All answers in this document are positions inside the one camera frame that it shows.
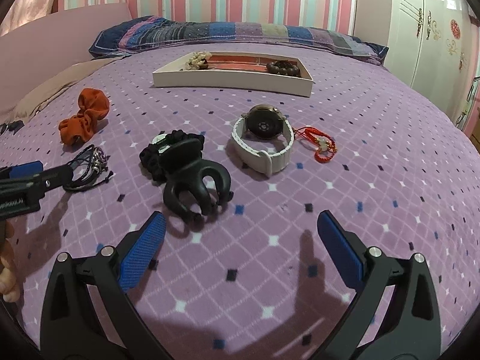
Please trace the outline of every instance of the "red flower sticker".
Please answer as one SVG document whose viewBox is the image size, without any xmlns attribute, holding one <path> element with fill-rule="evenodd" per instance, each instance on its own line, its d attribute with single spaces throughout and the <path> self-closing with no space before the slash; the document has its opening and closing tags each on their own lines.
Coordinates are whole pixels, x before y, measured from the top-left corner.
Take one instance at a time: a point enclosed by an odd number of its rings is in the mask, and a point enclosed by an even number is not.
<svg viewBox="0 0 480 360">
<path fill-rule="evenodd" d="M 460 26 L 455 20 L 452 20 L 450 22 L 450 28 L 452 30 L 452 33 L 455 39 L 460 39 L 460 36 L 462 35 L 462 33 L 460 32 Z"/>
</svg>

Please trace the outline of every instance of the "pink headboard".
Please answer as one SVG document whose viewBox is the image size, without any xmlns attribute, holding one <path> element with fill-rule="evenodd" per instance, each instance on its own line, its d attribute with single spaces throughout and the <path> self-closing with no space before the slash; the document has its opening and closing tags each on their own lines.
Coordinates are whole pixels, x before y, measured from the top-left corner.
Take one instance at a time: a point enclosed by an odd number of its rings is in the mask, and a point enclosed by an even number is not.
<svg viewBox="0 0 480 360">
<path fill-rule="evenodd" d="M 91 5 L 31 21 L 0 37 L 0 120 L 28 92 L 79 62 L 98 33 L 131 20 L 125 3 Z"/>
</svg>

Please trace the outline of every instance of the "white tray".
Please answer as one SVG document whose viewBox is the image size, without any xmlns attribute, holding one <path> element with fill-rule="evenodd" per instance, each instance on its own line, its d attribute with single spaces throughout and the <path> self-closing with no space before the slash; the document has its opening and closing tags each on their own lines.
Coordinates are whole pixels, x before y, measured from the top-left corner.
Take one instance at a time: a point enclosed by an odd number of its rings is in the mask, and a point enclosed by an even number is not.
<svg viewBox="0 0 480 360">
<path fill-rule="evenodd" d="M 215 87 L 286 93 L 310 97 L 314 81 L 303 63 L 295 57 L 256 52 L 211 52 L 213 56 L 254 56 L 274 60 L 296 61 L 301 77 L 281 76 L 242 70 L 180 70 L 194 53 L 186 54 L 153 72 L 156 87 Z"/>
</svg>

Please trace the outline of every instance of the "wardrobe door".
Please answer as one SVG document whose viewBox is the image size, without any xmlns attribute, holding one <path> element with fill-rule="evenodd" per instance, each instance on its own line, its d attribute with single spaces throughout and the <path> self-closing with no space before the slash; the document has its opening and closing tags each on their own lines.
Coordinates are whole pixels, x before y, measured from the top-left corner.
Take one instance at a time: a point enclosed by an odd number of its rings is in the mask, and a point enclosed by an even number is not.
<svg viewBox="0 0 480 360">
<path fill-rule="evenodd" d="M 473 56 L 473 31 L 476 28 L 470 22 L 469 5 L 466 0 L 460 0 L 462 22 L 459 25 L 461 29 L 461 49 L 458 56 L 458 70 L 459 78 L 453 88 L 452 99 L 450 100 L 450 107 L 447 109 L 447 115 L 452 121 L 456 121 L 461 115 L 462 111 L 466 108 L 470 109 L 467 102 L 467 93 L 471 87 L 471 79 L 474 72 L 471 69 L 471 64 L 474 63 L 475 58 Z"/>
<path fill-rule="evenodd" d="M 423 0 L 392 0 L 392 19 L 385 67 L 411 85 L 423 30 Z"/>
<path fill-rule="evenodd" d="M 425 29 L 412 82 L 414 90 L 450 117 L 461 77 L 462 30 L 467 29 L 462 12 L 462 0 L 425 0 Z"/>
</svg>

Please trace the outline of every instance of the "purple bedspread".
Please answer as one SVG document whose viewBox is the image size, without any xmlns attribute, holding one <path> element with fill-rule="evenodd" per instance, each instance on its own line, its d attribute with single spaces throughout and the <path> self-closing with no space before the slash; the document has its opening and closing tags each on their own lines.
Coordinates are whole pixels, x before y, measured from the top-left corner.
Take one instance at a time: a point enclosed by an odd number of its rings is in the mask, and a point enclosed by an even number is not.
<svg viewBox="0 0 480 360">
<path fill-rule="evenodd" d="M 77 111 L 81 89 L 101 89 L 111 101 L 90 142 L 111 156 L 110 182 L 72 196 L 55 190 L 42 200 L 41 211 L 14 220 L 27 333 L 38 342 L 43 296 L 59 252 L 95 254 L 160 210 L 168 217 L 168 233 L 155 257 L 158 266 L 129 295 L 174 358 L 300 359 L 326 338 L 354 296 L 316 234 L 318 213 L 329 209 L 366 245 L 390 256 L 426 256 L 445 348 L 478 305 L 480 291 L 480 158 L 466 136 L 382 67 L 280 45 L 202 49 L 298 57 L 315 80 L 311 97 L 153 88 L 155 69 L 199 50 L 171 47 L 109 64 L 15 136 L 0 138 L 0 165 L 41 160 L 45 168 L 57 166 L 75 155 L 62 146 L 57 125 Z M 297 142 L 289 166 L 271 179 L 244 169 L 228 143 L 231 127 L 260 103 L 278 107 L 294 127 L 312 125 L 334 136 L 337 155 L 319 164 Z M 204 133 L 204 157 L 224 164 L 232 176 L 234 199 L 202 231 L 190 231 L 165 209 L 161 188 L 139 164 L 139 152 L 155 135 L 179 128 Z M 226 280 L 229 270 L 237 270 L 234 281 Z M 378 329 L 390 295 L 365 339 Z M 302 345 L 308 335 L 310 343 Z"/>
</svg>

